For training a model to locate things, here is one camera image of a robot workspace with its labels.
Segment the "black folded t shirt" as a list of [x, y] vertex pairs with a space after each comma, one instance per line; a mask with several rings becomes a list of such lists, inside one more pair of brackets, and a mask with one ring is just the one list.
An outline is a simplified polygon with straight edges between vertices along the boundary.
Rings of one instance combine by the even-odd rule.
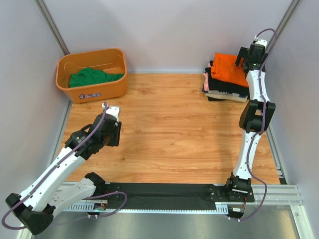
[[231, 94], [231, 95], [238, 95], [241, 97], [247, 96], [250, 99], [249, 88], [240, 86], [234, 83], [224, 82], [221, 80], [217, 80], [211, 76], [211, 67], [213, 66], [213, 61], [207, 64], [207, 67], [204, 70], [204, 73], [208, 73], [208, 80], [209, 80], [209, 91], [214, 91], [222, 94]]
[[246, 102], [248, 97], [234, 97], [234, 96], [215, 96], [215, 97], [208, 97], [210, 101], [223, 101], [223, 100], [230, 100], [236, 102]]

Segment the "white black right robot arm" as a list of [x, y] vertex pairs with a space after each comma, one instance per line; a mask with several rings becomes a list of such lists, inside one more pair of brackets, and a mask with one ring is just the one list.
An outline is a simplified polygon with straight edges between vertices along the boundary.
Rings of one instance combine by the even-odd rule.
[[249, 48], [240, 49], [235, 61], [236, 66], [243, 68], [250, 96], [239, 121], [243, 130], [240, 154], [224, 189], [225, 197], [230, 201], [244, 201], [252, 194], [255, 153], [276, 109], [276, 105], [270, 102], [265, 86], [266, 46], [265, 40], [255, 40]]

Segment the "aluminium right corner post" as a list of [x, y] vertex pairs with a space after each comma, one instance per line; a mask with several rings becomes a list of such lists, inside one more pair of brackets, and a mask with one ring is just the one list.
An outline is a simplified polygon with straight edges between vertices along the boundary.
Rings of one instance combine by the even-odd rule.
[[[292, 17], [294, 11], [297, 9], [297, 6], [298, 4], [300, 3], [301, 1], [300, 0], [293, 0], [291, 2], [291, 4], [289, 5], [288, 7], [288, 10], [286, 11], [286, 13], [284, 14], [280, 24], [278, 25], [277, 29], [274, 30], [272, 28], [267, 28], [267, 29], [264, 29], [262, 30], [261, 32], [259, 32], [255, 37], [254, 37], [254, 40], [252, 43], [256, 43], [256, 44], [261, 44], [261, 45], [264, 45], [266, 47], [265, 49], [265, 55], [264, 55], [264, 60], [263, 60], [263, 63], [262, 63], [262, 66], [260, 68], [260, 70], [252, 70], [252, 71], [249, 71], [249, 72], [246, 72], [245, 73], [245, 76], [246, 78], [248, 78], [248, 76], [253, 76], [253, 77], [256, 77], [257, 79], [260, 77], [260, 76], [263, 76], [265, 74], [265, 71], [266, 71], [266, 68], [265, 68], [265, 65], [266, 65], [266, 62], [268, 61], [275, 45], [276, 45], [276, 42], [278, 40], [278, 38], [280, 37], [280, 35], [283, 33], [286, 25], [288, 24], [290, 18]], [[270, 40], [270, 44], [267, 43], [266, 40], [262, 40], [259, 38], [259, 36], [266, 32], [266, 31], [271, 31], [273, 32], [273, 36]]]

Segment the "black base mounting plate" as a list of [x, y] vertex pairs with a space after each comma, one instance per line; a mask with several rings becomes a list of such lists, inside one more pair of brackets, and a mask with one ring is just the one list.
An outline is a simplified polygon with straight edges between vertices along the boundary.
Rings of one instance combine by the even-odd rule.
[[217, 202], [252, 203], [252, 190], [244, 195], [228, 190], [225, 185], [213, 184], [160, 184], [109, 183], [104, 193], [124, 192], [124, 209], [133, 210], [214, 210]]

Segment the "beige folded t shirt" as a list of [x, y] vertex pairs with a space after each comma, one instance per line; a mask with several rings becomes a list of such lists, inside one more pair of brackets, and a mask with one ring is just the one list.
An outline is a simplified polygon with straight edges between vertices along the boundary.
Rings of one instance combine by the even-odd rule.
[[231, 100], [231, 101], [236, 101], [236, 102], [246, 102], [248, 100], [248, 97], [241, 97], [241, 96], [235, 96], [231, 94], [216, 94], [216, 93], [206, 93], [205, 94], [207, 97], [214, 98], [214, 99], [219, 99], [219, 100]]

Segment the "aluminium front frame rail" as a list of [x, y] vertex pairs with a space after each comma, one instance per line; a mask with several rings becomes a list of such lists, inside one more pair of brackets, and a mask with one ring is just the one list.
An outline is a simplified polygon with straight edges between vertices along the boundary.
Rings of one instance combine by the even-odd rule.
[[128, 196], [128, 207], [172, 207], [198, 208], [212, 203], [243, 204], [260, 203], [270, 205], [301, 205], [302, 199], [295, 185], [253, 185], [249, 192], [233, 192], [226, 185], [204, 184], [160, 184], [160, 183], [104, 183], [97, 187], [94, 196], [122, 191]]

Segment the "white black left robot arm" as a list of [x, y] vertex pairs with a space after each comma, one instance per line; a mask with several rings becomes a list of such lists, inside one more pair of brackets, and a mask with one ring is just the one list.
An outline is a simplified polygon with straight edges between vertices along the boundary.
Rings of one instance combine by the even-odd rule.
[[96, 116], [92, 124], [72, 133], [64, 147], [49, 167], [27, 189], [11, 193], [5, 200], [9, 211], [3, 216], [2, 225], [10, 230], [5, 220], [12, 213], [33, 235], [46, 230], [64, 209], [83, 199], [99, 200], [109, 193], [105, 181], [92, 172], [71, 187], [59, 190], [69, 175], [104, 146], [118, 146], [122, 123], [119, 107], [111, 106]]

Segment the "orange plastic basket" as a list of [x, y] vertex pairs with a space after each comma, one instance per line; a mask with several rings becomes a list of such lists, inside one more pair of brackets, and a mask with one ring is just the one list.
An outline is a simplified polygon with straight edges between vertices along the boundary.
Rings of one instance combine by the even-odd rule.
[[66, 55], [57, 64], [56, 85], [77, 104], [122, 97], [128, 88], [125, 55], [117, 48]]

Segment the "aluminium corner post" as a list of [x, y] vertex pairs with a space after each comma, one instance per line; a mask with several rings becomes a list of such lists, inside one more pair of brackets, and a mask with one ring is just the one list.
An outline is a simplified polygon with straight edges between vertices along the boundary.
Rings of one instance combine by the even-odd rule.
[[42, 17], [44, 18], [45, 22], [47, 23], [51, 33], [53, 34], [57, 44], [59, 45], [63, 55], [69, 55], [70, 51], [65, 43], [65, 41], [62, 38], [62, 35], [45, 3], [44, 0], [35, 0], [34, 1], [39, 9], [39, 11], [42, 14]]
[[[249, 71], [249, 72], [246, 72], [245, 73], [245, 76], [246, 78], [248, 78], [248, 76], [253, 76], [253, 77], [256, 77], [257, 79], [260, 77], [260, 76], [263, 76], [265, 74], [265, 71], [266, 71], [266, 68], [265, 68], [265, 65], [266, 65], [266, 62], [268, 61], [275, 45], [276, 45], [276, 42], [278, 40], [278, 38], [280, 37], [280, 35], [283, 33], [286, 25], [288, 24], [290, 18], [292, 17], [294, 11], [297, 9], [297, 6], [298, 4], [300, 3], [301, 1], [300, 0], [293, 0], [291, 2], [291, 4], [289, 5], [288, 7], [288, 10], [286, 11], [286, 13], [284, 14], [280, 24], [278, 25], [277, 29], [274, 30], [272, 28], [267, 28], [267, 29], [264, 29], [262, 30], [261, 32], [259, 32], [255, 37], [254, 37], [254, 40], [252, 43], [256, 43], [256, 44], [261, 44], [261, 45], [264, 45], [266, 47], [265, 49], [265, 55], [264, 55], [264, 60], [263, 60], [263, 63], [262, 63], [262, 66], [260, 68], [260, 70], [252, 70], [252, 71]], [[267, 43], [266, 40], [262, 40], [259, 38], [259, 36], [266, 32], [266, 31], [271, 31], [273, 32], [273, 36], [270, 40], [270, 44]]]

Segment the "green t shirt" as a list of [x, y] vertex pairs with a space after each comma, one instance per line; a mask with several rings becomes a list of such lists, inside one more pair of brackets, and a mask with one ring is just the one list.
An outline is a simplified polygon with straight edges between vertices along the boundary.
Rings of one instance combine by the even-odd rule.
[[76, 88], [114, 82], [121, 79], [123, 76], [123, 73], [110, 74], [102, 70], [87, 67], [81, 69], [77, 73], [71, 74], [71, 78], [69, 80], [69, 87]]

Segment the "black bottom folded t shirt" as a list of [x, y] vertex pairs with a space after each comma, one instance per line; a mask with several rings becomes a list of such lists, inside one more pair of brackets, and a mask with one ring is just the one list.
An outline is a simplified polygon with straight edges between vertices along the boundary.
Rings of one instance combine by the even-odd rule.
[[230, 100], [236, 102], [246, 102], [248, 97], [234, 97], [234, 96], [215, 96], [215, 97], [208, 97], [210, 101], [223, 101], [223, 100]]

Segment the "aluminium left corner post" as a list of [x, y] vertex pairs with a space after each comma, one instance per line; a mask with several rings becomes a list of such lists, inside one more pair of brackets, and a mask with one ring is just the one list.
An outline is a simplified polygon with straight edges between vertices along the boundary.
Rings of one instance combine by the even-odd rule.
[[42, 17], [44, 18], [45, 22], [47, 23], [51, 33], [53, 34], [57, 44], [59, 45], [63, 55], [69, 55], [70, 51], [65, 43], [65, 41], [62, 38], [62, 35], [45, 3], [44, 0], [35, 0], [34, 1], [39, 9], [39, 11], [42, 14]]

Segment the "aluminium right side rail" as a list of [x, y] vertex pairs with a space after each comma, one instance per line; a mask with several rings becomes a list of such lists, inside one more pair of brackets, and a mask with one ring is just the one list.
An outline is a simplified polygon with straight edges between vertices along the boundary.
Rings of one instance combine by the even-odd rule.
[[285, 173], [281, 156], [277, 149], [271, 123], [261, 135], [255, 146], [252, 173], [268, 185], [286, 185]]

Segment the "orange t shirt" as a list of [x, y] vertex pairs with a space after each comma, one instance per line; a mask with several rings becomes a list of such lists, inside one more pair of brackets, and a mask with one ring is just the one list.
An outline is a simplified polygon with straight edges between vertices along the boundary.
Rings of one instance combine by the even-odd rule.
[[248, 88], [243, 67], [235, 65], [236, 59], [236, 55], [215, 53], [210, 75], [216, 80]]

